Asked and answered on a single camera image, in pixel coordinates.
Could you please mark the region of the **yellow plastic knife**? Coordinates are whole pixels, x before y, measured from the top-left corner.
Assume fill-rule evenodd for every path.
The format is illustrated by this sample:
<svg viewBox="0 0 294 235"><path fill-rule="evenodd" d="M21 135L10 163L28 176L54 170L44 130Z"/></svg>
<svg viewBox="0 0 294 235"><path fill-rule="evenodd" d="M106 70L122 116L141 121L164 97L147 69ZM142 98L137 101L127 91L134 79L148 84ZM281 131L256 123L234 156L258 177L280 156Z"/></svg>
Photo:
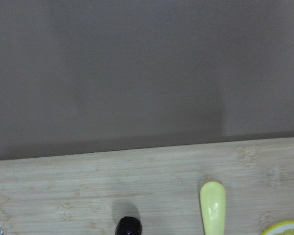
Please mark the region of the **yellow plastic knife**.
<svg viewBox="0 0 294 235"><path fill-rule="evenodd" d="M226 191L216 181L205 183L199 194L205 235L223 235L226 215Z"/></svg>

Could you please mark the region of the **wooden cutting board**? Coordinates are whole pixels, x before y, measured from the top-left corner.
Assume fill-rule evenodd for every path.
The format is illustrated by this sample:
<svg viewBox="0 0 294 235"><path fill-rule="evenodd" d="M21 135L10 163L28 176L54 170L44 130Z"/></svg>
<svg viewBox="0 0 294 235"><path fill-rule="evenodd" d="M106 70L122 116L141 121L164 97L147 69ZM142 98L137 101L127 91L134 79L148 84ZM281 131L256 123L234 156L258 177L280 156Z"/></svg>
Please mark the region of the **wooden cutting board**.
<svg viewBox="0 0 294 235"><path fill-rule="evenodd" d="M112 235L136 216L145 235L201 235L209 181L226 189L227 235L294 220L294 138L0 161L0 222L6 235Z"/></svg>

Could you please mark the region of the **lemon slice lower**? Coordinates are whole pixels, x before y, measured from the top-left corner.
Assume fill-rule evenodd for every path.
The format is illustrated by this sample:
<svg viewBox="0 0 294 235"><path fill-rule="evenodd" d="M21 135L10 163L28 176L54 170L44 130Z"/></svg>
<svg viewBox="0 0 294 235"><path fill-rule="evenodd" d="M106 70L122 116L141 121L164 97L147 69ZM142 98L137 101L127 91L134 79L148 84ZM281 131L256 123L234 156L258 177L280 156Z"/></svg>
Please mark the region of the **lemon slice lower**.
<svg viewBox="0 0 294 235"><path fill-rule="evenodd" d="M294 235L294 221L276 223L264 230L261 235Z"/></svg>

